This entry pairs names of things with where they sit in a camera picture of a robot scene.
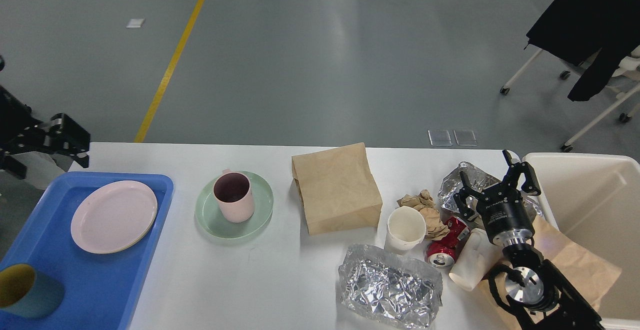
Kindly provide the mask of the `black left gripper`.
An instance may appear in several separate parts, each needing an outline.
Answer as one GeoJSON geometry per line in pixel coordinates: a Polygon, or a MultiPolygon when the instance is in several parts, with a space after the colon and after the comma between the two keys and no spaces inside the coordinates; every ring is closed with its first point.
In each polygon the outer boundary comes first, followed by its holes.
{"type": "Polygon", "coordinates": [[[39,152],[60,154],[88,168],[90,133],[65,113],[48,122],[37,122],[32,109],[4,87],[0,87],[0,165],[1,169],[24,180],[27,168],[11,154],[39,152]]]}

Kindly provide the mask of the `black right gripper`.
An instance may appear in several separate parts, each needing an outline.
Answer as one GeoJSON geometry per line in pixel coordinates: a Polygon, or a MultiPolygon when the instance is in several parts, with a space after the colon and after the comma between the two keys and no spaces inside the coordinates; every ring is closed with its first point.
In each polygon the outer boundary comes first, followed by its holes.
{"type": "Polygon", "coordinates": [[[494,186],[497,197],[487,197],[486,191],[476,191],[471,187],[468,175],[458,172],[462,188],[453,195],[455,204],[463,220],[471,222],[480,219],[483,222],[487,237],[496,246],[524,244],[533,239],[535,231],[529,218],[522,193],[532,196],[541,195],[542,191],[530,163],[514,162],[507,150],[502,151],[508,169],[498,184],[494,186]],[[467,200],[477,200],[477,211],[471,209],[467,200]]]}

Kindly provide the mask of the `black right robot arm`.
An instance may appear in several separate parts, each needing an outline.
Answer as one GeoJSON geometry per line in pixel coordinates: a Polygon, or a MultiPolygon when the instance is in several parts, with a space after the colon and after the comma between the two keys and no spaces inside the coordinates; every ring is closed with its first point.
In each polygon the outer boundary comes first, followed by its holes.
{"type": "Polygon", "coordinates": [[[490,293],[498,307],[514,316],[522,329],[601,329],[601,316],[560,270],[535,249],[533,221],[523,194],[538,196],[540,185],[528,162],[514,161],[503,179],[480,191],[460,172],[462,187],[453,198],[462,217],[482,220],[487,239],[509,261],[488,273],[490,293]]]}

